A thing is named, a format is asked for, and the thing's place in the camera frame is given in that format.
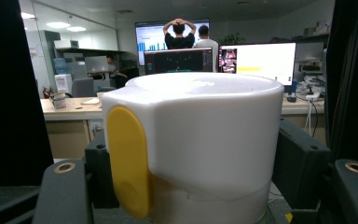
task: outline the man in black shirt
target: man in black shirt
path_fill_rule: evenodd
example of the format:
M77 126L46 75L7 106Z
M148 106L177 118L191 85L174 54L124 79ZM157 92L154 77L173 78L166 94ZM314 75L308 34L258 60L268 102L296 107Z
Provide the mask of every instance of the man in black shirt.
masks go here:
M190 33L188 36L183 37L183 31L185 30L185 25L188 25L191 28ZM168 33L168 28L170 26L173 27L173 31L176 34L176 37L171 36ZM193 48L195 37L194 34L196 33L197 27L189 22L184 21L182 19L175 19L173 21L168 22L162 28L162 31L165 35L165 44L167 45L168 49L191 49Z

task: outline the black curtain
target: black curtain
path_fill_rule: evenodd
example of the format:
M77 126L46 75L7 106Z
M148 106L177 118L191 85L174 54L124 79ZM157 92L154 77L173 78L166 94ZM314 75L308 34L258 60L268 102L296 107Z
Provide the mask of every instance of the black curtain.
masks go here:
M337 0L326 55L325 119L331 161L358 161L358 0Z
M0 1L0 186L39 186L53 163L18 1Z

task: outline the desk top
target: desk top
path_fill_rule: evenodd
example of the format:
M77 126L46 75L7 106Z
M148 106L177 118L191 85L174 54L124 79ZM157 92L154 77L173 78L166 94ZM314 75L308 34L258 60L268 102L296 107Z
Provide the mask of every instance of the desk top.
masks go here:
M82 98L66 98L66 107L55 109L49 99L41 99L43 114L45 120L74 120L74 119L102 119L103 113L100 104L84 105L82 103L97 97L82 97ZM324 100L314 102L318 114L324 113ZM308 114L309 105L307 101L297 99L295 103L290 103L283 98L282 114Z

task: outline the wooden desk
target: wooden desk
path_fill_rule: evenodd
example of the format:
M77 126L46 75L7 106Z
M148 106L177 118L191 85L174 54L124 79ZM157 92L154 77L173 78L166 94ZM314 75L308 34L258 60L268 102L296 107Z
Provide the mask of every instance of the wooden desk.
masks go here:
M99 104L82 105L92 99L67 98L66 107L55 109L49 99L42 99L41 104L45 116L48 138L54 159L82 158L84 149L103 128L103 114ZM324 138L324 101L314 103L318 112L312 107L311 131L315 130L315 138L325 143ZM298 127L304 129L309 111L306 101L297 99L289 103L282 101L282 117L291 120Z

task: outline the green plant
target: green plant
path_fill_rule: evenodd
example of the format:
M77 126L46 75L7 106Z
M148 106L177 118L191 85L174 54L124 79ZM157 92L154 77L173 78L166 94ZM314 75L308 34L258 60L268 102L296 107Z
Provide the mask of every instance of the green plant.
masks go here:
M222 39L218 39L217 43L220 45L230 45L230 44L244 44L246 41L246 38L243 36L240 36L240 33L233 33L231 35L226 35Z

